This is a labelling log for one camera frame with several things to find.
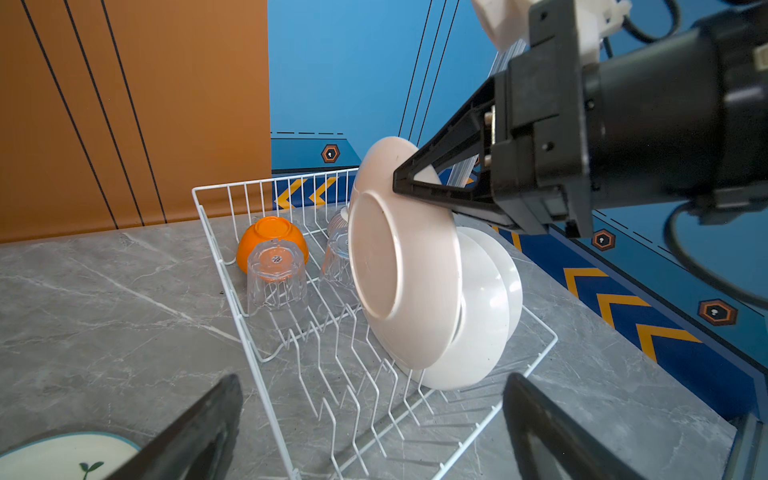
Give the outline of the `watermelon pattern plate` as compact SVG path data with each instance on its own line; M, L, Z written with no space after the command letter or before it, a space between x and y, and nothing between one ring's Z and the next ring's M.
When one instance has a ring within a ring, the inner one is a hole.
M33 441L1 455L2 479L106 479L140 448L111 433L78 432Z

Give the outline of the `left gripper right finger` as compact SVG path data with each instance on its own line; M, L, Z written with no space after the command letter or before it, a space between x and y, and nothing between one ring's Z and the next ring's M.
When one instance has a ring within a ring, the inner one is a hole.
M502 410L523 479L639 479L524 375L507 378Z

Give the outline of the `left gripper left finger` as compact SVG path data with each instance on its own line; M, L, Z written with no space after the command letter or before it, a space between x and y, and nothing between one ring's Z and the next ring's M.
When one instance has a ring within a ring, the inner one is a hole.
M243 392L229 374L203 395L112 479L224 479L239 433Z

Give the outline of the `white wire dish rack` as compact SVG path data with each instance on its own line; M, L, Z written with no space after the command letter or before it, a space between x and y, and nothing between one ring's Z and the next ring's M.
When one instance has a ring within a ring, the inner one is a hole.
M321 266L334 214L346 206L354 169L312 172L193 189L251 376L285 479L441 479L502 412L512 373L531 374L557 334L524 309L497 365L478 384L438 391L402 370L375 338L353 290L329 283ZM256 307L236 253L262 219L296 225L309 247L301 307L279 282Z

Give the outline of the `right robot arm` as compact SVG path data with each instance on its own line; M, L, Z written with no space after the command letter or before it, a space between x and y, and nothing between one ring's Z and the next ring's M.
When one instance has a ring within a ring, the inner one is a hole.
M689 201L705 224L767 203L767 5L749 2L607 61L616 28L574 1L527 9L526 52L393 175L401 195L529 235L593 234L597 209Z

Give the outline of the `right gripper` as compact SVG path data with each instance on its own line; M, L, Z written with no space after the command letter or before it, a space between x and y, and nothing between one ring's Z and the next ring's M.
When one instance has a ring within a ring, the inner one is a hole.
M587 237L599 208L687 200L709 210L736 189L736 11L583 64L574 7L542 2L534 44L470 96L414 167L394 171L395 193L529 234L564 222ZM473 157L469 188L423 174Z

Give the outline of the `pinkish white plate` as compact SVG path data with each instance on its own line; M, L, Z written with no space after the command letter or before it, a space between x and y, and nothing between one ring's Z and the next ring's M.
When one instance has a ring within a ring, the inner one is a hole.
M376 338L410 369L433 365L458 324L462 274L452 213L393 190L417 148L385 137L365 155L349 205L356 292Z

